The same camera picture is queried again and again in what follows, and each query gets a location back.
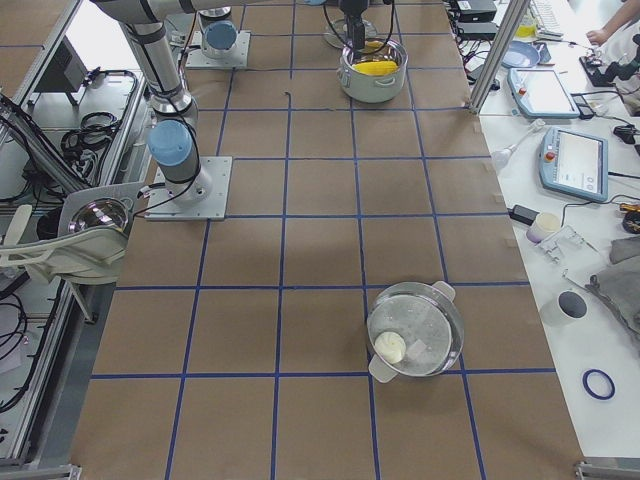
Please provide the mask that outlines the glass pot lid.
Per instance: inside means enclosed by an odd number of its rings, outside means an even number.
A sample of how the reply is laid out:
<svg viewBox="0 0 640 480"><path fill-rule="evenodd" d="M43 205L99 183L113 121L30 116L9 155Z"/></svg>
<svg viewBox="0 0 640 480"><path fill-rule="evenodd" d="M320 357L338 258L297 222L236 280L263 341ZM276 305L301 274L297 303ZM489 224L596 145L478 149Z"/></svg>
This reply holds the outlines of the glass pot lid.
<svg viewBox="0 0 640 480"><path fill-rule="evenodd" d="M369 20L364 19L365 34L368 38L377 37L379 35L376 26ZM330 26L326 26L323 33L323 39L332 47L341 49L344 47L343 42L346 40L347 26L343 18L331 21Z"/></svg>

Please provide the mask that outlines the yellow corn cob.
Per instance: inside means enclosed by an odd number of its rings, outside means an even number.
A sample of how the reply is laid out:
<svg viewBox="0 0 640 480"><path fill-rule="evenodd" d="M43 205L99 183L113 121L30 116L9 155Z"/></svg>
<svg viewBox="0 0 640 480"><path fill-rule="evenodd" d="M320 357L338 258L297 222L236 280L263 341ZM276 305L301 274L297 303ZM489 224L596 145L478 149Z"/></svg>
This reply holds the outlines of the yellow corn cob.
<svg viewBox="0 0 640 480"><path fill-rule="evenodd" d="M353 69L368 76L386 76L395 73L399 66L393 60L369 60L354 64Z"/></svg>

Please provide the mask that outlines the pale green cooking pot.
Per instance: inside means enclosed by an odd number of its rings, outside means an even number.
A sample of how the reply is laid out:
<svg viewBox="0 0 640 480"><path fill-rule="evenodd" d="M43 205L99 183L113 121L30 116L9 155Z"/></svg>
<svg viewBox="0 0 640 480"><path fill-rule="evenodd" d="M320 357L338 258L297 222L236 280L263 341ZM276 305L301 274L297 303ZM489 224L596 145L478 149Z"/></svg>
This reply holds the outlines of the pale green cooking pot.
<svg viewBox="0 0 640 480"><path fill-rule="evenodd" d="M342 90L363 103L383 103L396 97L405 83L408 54L394 40L369 39L362 52L344 47L337 71Z"/></svg>

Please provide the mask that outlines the steel pot on chair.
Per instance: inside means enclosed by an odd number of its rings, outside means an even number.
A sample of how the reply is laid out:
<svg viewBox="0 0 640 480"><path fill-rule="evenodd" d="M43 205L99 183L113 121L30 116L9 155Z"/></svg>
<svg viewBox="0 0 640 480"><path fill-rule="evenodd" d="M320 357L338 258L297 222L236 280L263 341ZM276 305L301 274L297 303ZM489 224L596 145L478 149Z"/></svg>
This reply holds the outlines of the steel pot on chair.
<svg viewBox="0 0 640 480"><path fill-rule="evenodd" d="M68 223L69 233L78 233L93 227L108 226L124 232L129 224L129 210L114 198L99 198L81 206Z"/></svg>

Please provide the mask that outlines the light blue plate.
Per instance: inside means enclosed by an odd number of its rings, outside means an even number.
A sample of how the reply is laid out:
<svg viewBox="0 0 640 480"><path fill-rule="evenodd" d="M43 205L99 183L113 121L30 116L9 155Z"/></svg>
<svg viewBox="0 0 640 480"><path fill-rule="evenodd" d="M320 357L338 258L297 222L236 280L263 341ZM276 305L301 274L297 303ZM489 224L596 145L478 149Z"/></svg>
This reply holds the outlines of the light blue plate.
<svg viewBox="0 0 640 480"><path fill-rule="evenodd" d="M531 44L522 41L512 41L505 52L501 65L510 68L532 68L540 62L538 50Z"/></svg>

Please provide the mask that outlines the far teach pendant tablet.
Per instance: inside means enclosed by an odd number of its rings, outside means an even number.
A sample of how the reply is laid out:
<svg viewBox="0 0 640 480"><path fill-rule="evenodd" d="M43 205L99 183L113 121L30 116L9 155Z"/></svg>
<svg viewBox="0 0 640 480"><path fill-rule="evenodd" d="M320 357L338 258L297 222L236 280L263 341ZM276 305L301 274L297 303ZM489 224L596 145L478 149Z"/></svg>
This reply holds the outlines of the far teach pendant tablet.
<svg viewBox="0 0 640 480"><path fill-rule="evenodd" d="M527 117L579 117L575 101L553 69L511 68L507 82L516 105Z"/></svg>

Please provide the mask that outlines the teach pendant tablet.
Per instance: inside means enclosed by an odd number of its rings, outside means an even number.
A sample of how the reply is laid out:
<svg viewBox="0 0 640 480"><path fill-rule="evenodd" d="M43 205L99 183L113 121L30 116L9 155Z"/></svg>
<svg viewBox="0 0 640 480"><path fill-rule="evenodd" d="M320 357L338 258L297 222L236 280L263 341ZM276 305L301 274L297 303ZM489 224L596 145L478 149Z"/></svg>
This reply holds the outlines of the teach pendant tablet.
<svg viewBox="0 0 640 480"><path fill-rule="evenodd" d="M547 190L604 203L608 198L608 142L550 127L540 145L538 173Z"/></svg>
<svg viewBox="0 0 640 480"><path fill-rule="evenodd" d="M575 101L553 69L511 68L507 82L516 105L527 117L579 117Z"/></svg>

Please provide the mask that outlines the human hand at desk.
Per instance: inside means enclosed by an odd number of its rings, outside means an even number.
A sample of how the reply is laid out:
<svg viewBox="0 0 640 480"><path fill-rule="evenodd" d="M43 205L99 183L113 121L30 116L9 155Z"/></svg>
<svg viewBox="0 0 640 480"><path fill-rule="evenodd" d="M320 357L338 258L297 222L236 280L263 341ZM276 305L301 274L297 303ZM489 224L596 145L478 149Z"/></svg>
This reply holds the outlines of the human hand at desk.
<svg viewBox="0 0 640 480"><path fill-rule="evenodd" d="M586 33L586 37L591 45L603 45L609 38L610 34L604 28L590 30Z"/></svg>

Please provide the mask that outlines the near teach pendant tablet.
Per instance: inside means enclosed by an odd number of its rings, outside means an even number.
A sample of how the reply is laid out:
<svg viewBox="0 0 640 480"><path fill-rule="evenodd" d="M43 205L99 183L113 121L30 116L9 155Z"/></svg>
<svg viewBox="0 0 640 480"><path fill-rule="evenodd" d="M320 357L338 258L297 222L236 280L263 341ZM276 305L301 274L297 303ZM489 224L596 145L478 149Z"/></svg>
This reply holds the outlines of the near teach pendant tablet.
<svg viewBox="0 0 640 480"><path fill-rule="evenodd" d="M540 145L538 173L547 190L604 203L608 198L608 142L550 127Z"/></svg>

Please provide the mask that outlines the white purple cup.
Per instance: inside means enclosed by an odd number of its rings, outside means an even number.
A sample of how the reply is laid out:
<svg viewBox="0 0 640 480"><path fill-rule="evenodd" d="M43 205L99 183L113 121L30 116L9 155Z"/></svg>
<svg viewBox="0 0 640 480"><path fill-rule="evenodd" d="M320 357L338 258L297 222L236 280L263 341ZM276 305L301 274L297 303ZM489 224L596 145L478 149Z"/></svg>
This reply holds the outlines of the white purple cup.
<svg viewBox="0 0 640 480"><path fill-rule="evenodd" d="M526 232L526 238L537 244L558 232L561 228L560 218L548 212L540 212Z"/></svg>

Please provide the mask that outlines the white steamed bun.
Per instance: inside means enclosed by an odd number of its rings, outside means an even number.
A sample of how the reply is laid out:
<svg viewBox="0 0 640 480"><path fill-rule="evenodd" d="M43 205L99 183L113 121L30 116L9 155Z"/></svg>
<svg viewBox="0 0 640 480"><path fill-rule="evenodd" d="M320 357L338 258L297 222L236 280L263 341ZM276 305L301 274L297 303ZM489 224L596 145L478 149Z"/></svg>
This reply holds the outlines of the white steamed bun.
<svg viewBox="0 0 640 480"><path fill-rule="evenodd" d="M376 353L391 365L401 362L406 354L404 339L393 331L380 333L374 341L374 348Z"/></svg>

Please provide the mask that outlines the white cup dark inside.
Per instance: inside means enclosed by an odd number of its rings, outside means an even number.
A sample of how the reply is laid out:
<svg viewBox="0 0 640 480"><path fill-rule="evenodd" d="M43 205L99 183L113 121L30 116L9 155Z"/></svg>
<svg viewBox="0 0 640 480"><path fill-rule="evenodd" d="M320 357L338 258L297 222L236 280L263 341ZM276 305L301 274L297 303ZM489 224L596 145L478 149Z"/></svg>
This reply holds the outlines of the white cup dark inside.
<svg viewBox="0 0 640 480"><path fill-rule="evenodd" d="M566 326L583 319L588 307L582 295L573 290L564 290L549 300L540 310L541 320L549 326Z"/></svg>

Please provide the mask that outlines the grey cloth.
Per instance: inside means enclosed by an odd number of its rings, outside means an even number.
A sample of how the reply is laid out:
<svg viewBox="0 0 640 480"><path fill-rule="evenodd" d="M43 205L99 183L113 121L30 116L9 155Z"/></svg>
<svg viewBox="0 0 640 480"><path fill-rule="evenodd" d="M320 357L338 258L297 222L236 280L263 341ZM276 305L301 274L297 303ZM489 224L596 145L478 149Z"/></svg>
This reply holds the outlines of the grey cloth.
<svg viewBox="0 0 640 480"><path fill-rule="evenodd" d="M585 288L639 344L639 237L614 240L610 265L592 274Z"/></svg>

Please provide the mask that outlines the aluminium frame post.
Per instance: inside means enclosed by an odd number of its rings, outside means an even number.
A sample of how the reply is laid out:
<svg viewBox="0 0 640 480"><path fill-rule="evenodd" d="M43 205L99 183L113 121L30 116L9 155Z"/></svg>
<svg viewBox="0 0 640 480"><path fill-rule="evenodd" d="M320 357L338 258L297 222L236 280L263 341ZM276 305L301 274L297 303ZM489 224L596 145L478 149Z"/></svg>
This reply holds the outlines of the aluminium frame post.
<svg viewBox="0 0 640 480"><path fill-rule="evenodd" d="M471 91L468 108L475 114L479 114L482 110L504 55L513 40L528 5L529 2L527 0L513 0L506 7L498 32L483 64L481 74Z"/></svg>

